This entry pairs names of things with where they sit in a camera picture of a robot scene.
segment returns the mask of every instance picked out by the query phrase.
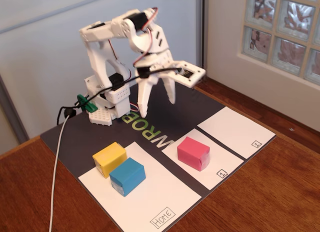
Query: yellow cube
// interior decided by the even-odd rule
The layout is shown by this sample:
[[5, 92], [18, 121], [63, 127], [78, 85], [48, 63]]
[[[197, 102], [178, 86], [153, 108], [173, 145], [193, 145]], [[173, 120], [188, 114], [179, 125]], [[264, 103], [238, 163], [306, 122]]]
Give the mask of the yellow cube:
[[95, 166], [105, 178], [111, 171], [121, 165], [127, 159], [126, 150], [117, 142], [110, 144], [103, 150], [92, 156]]

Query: pink cube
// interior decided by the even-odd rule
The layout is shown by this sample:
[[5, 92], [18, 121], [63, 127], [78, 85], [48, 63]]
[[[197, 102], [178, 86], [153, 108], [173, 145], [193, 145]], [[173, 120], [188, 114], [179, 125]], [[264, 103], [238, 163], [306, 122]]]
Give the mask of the pink cube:
[[178, 160], [198, 171], [202, 171], [210, 162], [210, 147], [188, 136], [179, 144], [177, 149]]

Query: dark gray board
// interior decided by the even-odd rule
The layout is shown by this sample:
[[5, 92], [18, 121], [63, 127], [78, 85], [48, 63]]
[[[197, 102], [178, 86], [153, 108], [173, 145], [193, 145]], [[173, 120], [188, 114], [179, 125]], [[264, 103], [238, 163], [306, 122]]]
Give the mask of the dark gray board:
[[[137, 85], [131, 87], [130, 90], [130, 101], [135, 103], [137, 101], [138, 94]], [[181, 215], [179, 218], [173, 221], [171, 225], [164, 230], [167, 231], [179, 219], [186, 215], [200, 201], [202, 201], [220, 184], [222, 184], [228, 177], [230, 177], [235, 171], [237, 171], [241, 166], [243, 166], [249, 159], [251, 159], [255, 154], [257, 154], [260, 150], [263, 149], [262, 147], [249, 159], [244, 159], [243, 157], [235, 153], [233, 150], [228, 148], [226, 145], [217, 141], [215, 138], [213, 138], [212, 136], [210, 136], [209, 134], [205, 133], [203, 130], [197, 127], [198, 124], [208, 119], [224, 107], [224, 105], [209, 98], [201, 92], [194, 89], [186, 88], [180, 84], [176, 84], [176, 103], [171, 104], [168, 100], [166, 90], [163, 84], [160, 82], [152, 89], [148, 104], [148, 114], [145, 118], [145, 120], [148, 123], [146, 130], [150, 130], [150, 128], [154, 126], [154, 132], [161, 131], [159, 135], [157, 135], [151, 140], [148, 140], [142, 134], [144, 130], [138, 131], [133, 129], [133, 122], [125, 123], [121, 118], [113, 120], [112, 126], [91, 124], [87, 113], [83, 112], [67, 121], [60, 144], [59, 160], [78, 180], [78, 182], [82, 184], [79, 181], [78, 177], [95, 167], [92, 155], [94, 155], [95, 153], [102, 150], [103, 148], [105, 148], [113, 142], [118, 142], [123, 147], [126, 147], [133, 142], [137, 142], [148, 154], [154, 157], [172, 174], [174, 174], [188, 187], [190, 187], [192, 190], [194, 190], [201, 196], [201, 199], [197, 203], [195, 203], [188, 211], [186, 211], [183, 215]], [[144, 122], [140, 122], [136, 124], [136, 127], [139, 128], [143, 125]], [[61, 126], [62, 125], [60, 124], [59, 126], [56, 126], [41, 135], [42, 140], [52, 150], [54, 154], [57, 150], [58, 137], [61, 130]], [[168, 158], [164, 153], [162, 153], [161, 150], [163, 150], [166, 146], [158, 148], [157, 144], [159, 143], [159, 141], [151, 143], [152, 140], [163, 135], [167, 136], [165, 142], [169, 140], [176, 141], [195, 128], [204, 133], [206, 136], [211, 138], [213, 141], [215, 141], [217, 144], [219, 144], [232, 154], [238, 156], [241, 159], [244, 159], [244, 162], [237, 169], [235, 169], [233, 173], [226, 176], [221, 183], [219, 183], [211, 190], [208, 190], [206, 187], [204, 187], [200, 182], [194, 179], [180, 166], [178, 166], [175, 162]]]

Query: blue box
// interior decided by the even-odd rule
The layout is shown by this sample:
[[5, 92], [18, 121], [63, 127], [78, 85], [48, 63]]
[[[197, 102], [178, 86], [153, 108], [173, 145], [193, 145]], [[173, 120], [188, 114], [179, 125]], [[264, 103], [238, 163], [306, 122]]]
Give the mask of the blue box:
[[110, 174], [112, 187], [124, 197], [137, 187], [145, 178], [145, 168], [132, 158], [128, 158]]

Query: white robotic arm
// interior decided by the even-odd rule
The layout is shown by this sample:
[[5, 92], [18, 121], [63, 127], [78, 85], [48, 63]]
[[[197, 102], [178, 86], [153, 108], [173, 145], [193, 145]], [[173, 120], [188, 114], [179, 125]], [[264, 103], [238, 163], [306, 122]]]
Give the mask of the white robotic arm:
[[[158, 83], [159, 78], [164, 82], [167, 95], [172, 104], [176, 101], [175, 81], [193, 87], [206, 73], [200, 67], [185, 61], [174, 61], [169, 50], [163, 29], [154, 23], [157, 8], [149, 8], [140, 12], [137, 9], [114, 18], [112, 21], [96, 22], [80, 29], [80, 35], [87, 48], [94, 76], [85, 79], [90, 96], [102, 88], [124, 84], [131, 76], [128, 69], [118, 60], [110, 39], [127, 38], [130, 48], [142, 53], [133, 63], [138, 83], [138, 106], [141, 116], [147, 115], [148, 101], [152, 86]], [[106, 61], [115, 69], [115, 75], [108, 77]], [[111, 125], [112, 119], [119, 118], [130, 112], [128, 85], [107, 90], [104, 96], [97, 96], [93, 101], [99, 108], [109, 114], [107, 122], [94, 120], [96, 124]]]

